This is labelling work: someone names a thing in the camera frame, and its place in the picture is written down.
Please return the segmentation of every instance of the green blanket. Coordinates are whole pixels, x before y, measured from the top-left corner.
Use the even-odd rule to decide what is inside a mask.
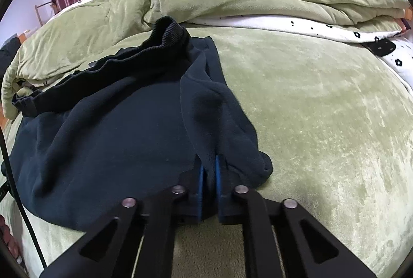
[[[4,115],[14,119],[11,105],[16,82],[48,86],[91,57],[102,56],[121,40],[151,29],[165,15],[185,22],[196,17],[252,14],[289,15],[360,30],[400,30],[392,18],[404,17],[406,0],[95,0],[47,23],[23,43],[2,85]]]

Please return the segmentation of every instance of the bed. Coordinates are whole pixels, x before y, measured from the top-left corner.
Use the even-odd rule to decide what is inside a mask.
[[[391,38],[406,31],[397,20],[411,19],[406,0],[82,0],[26,40],[8,70],[9,151],[22,120],[11,100],[32,93],[16,91],[16,80],[47,90],[139,46],[165,15],[192,37],[212,37],[228,86],[273,162],[259,192],[297,199],[379,278],[397,277],[413,245],[411,87],[399,58],[378,59],[362,44],[389,37],[410,46],[406,34]],[[0,212],[37,277],[41,265],[10,196]],[[83,234],[28,215],[47,263]],[[215,218],[180,229],[173,276],[242,277],[241,234]]]

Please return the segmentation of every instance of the silver screw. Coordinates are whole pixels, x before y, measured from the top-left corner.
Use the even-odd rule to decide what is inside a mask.
[[[295,201],[294,199],[285,199],[284,200],[284,206],[290,209],[294,209],[298,206],[298,202]]]
[[[238,194],[245,194],[249,191],[248,187],[245,185],[238,185],[235,187],[235,192]]]
[[[134,198],[126,198],[122,200],[122,206],[126,208],[131,208],[136,205],[136,200]]]
[[[173,194],[182,194],[185,193],[185,191],[185,187],[183,187],[182,185],[175,185],[174,187],[172,187]]]

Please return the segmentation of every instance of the white wall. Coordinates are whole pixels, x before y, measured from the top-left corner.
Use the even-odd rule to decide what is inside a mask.
[[[40,27],[34,5],[41,5],[50,0],[13,0],[0,21],[0,46],[6,39],[14,34],[21,34],[26,30]],[[42,21],[47,21],[53,16],[49,5],[39,8]]]

